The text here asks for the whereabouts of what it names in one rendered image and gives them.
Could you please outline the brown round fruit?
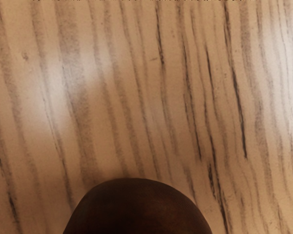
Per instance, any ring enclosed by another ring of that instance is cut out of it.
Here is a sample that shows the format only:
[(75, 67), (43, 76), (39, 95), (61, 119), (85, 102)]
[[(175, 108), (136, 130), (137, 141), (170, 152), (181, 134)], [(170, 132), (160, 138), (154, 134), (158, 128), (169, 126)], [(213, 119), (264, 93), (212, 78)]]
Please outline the brown round fruit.
[(119, 178), (89, 190), (63, 234), (212, 234), (212, 230), (179, 190), (150, 179)]

